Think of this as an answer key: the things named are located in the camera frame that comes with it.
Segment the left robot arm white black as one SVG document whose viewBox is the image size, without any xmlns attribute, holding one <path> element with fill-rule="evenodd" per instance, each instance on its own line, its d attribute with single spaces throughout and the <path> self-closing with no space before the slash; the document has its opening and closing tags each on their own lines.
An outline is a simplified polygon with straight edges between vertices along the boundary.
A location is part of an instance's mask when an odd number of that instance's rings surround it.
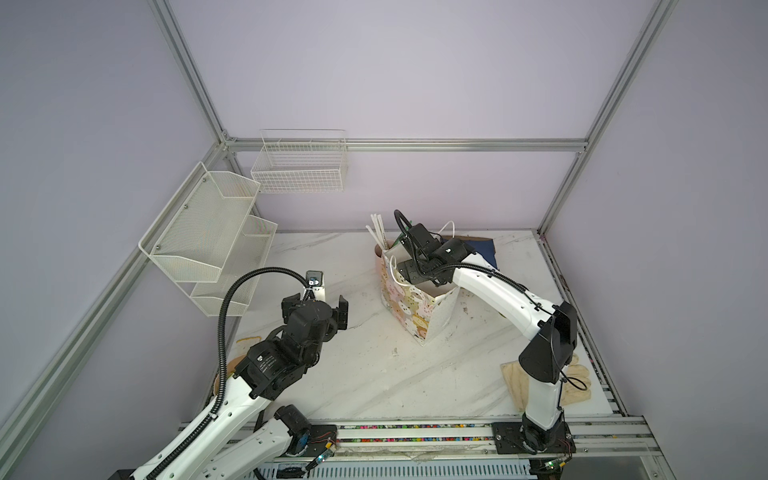
<svg viewBox="0 0 768 480">
<path fill-rule="evenodd" d="M 116 479 L 230 479 L 279 455 L 306 449 L 311 424 L 293 405 L 235 447 L 229 440 L 299 381 L 320 359 L 322 346 L 348 325 L 349 303 L 335 307 L 296 294 L 281 303 L 282 325 L 250 347 L 234 370 L 223 369 L 213 400 L 166 447 Z"/>
</svg>

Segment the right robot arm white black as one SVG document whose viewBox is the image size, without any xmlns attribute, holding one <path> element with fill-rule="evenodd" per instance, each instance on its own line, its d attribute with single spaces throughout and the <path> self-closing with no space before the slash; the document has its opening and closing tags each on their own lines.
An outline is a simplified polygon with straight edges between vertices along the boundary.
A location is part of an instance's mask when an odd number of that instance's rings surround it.
<svg viewBox="0 0 768 480">
<path fill-rule="evenodd" d="M 410 258 L 397 265 L 410 283 L 458 286 L 493 307 L 528 340 L 518 364 L 529 378 L 522 416 L 522 448 L 545 452 L 559 444 L 566 422 L 561 405 L 566 368 L 578 344 L 577 313 L 555 304 L 501 273 L 466 242 L 443 241 L 422 224 L 405 224 L 400 240 Z"/>
</svg>

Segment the cartoon animal paper gift bag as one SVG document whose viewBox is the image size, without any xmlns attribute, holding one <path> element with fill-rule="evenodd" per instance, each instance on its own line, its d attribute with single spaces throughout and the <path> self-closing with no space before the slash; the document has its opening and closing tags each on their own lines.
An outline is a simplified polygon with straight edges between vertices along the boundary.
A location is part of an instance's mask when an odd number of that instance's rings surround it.
<svg viewBox="0 0 768 480">
<path fill-rule="evenodd" d="M 397 262 L 409 260 L 405 247 L 392 241 L 385 258 L 375 255 L 381 301 L 398 323 L 419 344 L 426 345 L 449 323 L 459 298 L 460 288 L 431 282 L 411 284 L 397 271 Z"/>
</svg>

